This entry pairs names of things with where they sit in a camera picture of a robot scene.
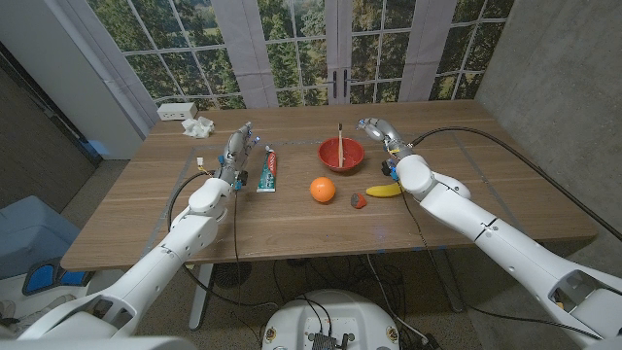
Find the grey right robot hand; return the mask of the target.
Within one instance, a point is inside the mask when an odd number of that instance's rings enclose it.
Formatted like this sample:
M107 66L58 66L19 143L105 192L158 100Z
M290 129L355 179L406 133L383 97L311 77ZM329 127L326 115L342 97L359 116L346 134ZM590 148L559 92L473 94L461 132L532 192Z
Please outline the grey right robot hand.
M357 128L364 130L372 140L381 142L386 151L394 158L402 159L413 155L412 149L397 130L385 120L361 119L358 121Z

